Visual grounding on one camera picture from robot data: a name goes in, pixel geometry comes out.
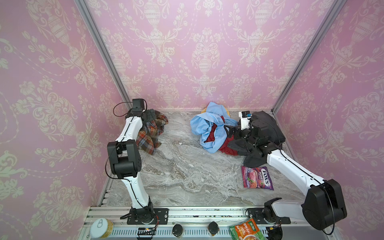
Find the red plaid cloth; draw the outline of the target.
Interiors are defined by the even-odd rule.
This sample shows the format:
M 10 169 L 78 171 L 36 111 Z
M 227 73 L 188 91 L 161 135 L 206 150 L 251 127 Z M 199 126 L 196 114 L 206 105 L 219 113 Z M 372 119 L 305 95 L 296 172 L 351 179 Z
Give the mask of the red plaid cloth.
M 158 138 L 164 132 L 165 125 L 169 123 L 168 118 L 163 113 L 156 111 L 156 116 L 156 120 L 143 124 L 136 140 L 138 148 L 150 155 L 153 155 L 156 149 L 161 146 L 162 143 L 159 142 Z

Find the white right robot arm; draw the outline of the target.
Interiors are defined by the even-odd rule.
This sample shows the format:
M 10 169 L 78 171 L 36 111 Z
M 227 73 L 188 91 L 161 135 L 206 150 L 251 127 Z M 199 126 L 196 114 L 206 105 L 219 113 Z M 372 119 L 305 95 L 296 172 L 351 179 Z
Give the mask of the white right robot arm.
M 316 230 L 335 228 L 336 223 L 347 217 L 341 185 L 333 180 L 325 180 L 294 159 L 282 149 L 285 136 L 274 122 L 251 120 L 244 126 L 225 126 L 228 137 L 234 137 L 235 147 L 245 147 L 249 152 L 249 166 L 260 167 L 267 164 L 287 177 L 303 193 L 305 200 L 300 202 L 283 201 L 275 198 L 265 202 L 264 218 L 269 223 L 277 223 L 281 218 L 306 221 Z

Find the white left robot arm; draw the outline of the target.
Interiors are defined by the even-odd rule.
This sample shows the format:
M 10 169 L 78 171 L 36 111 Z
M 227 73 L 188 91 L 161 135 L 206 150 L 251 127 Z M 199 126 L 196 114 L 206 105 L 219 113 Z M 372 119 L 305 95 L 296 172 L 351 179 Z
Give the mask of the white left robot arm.
M 147 103 L 144 99 L 133 99 L 132 105 L 125 115 L 122 132 L 107 145 L 107 162 L 115 175 L 114 179 L 122 181 L 129 192 L 132 201 L 129 215 L 136 221 L 150 222 L 155 217 L 155 211 L 141 179 L 142 159 L 137 146 Z

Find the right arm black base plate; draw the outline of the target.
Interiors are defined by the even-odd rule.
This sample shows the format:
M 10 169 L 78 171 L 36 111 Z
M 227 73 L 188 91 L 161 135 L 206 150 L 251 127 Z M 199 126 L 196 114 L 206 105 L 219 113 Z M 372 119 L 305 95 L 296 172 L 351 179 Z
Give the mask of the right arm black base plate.
M 289 225 L 291 224 L 290 218 L 278 217 L 272 209 L 264 208 L 248 208 L 245 212 L 246 216 L 252 218 L 256 224 L 267 225 Z

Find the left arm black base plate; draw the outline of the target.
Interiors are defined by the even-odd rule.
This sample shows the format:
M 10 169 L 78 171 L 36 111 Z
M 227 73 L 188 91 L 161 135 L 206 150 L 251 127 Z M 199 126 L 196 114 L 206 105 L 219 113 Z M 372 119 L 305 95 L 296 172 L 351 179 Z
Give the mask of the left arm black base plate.
M 128 213 L 128 225 L 166 225 L 168 223 L 169 209 L 155 208 L 151 212 L 146 209 L 132 209 Z

